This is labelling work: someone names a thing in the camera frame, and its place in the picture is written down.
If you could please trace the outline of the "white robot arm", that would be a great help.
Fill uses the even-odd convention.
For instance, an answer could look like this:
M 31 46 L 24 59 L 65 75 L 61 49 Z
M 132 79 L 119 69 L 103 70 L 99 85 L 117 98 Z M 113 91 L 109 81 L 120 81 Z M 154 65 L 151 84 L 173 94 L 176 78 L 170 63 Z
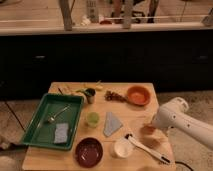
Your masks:
M 188 109 L 183 98 L 175 97 L 157 109 L 151 124 L 161 130 L 175 127 L 213 150 L 213 125 L 187 115 Z

